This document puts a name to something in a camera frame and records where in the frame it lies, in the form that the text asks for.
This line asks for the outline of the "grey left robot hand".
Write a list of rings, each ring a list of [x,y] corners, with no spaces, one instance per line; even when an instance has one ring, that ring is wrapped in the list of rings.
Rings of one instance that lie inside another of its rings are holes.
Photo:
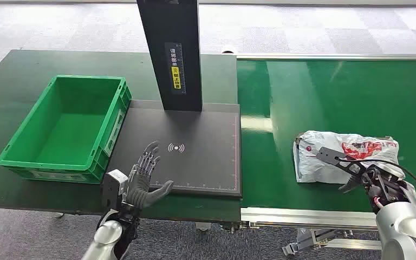
[[[174,185],[174,181],[166,181],[162,187],[150,192],[150,180],[152,173],[160,160],[157,155],[159,142],[153,141],[147,145],[138,161],[132,166],[127,183],[125,202],[136,208],[144,209],[153,205],[168,195]]]

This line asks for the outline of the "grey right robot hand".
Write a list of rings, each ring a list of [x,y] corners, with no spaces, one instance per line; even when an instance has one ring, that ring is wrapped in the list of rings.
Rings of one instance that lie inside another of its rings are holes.
[[[358,186],[362,186],[365,189],[365,191],[368,192],[371,189],[371,186],[373,184],[372,173],[373,173],[372,168],[371,169],[368,168],[367,170],[354,173],[348,179],[347,183],[339,187],[338,190],[341,191],[342,193],[347,193],[357,188]]]

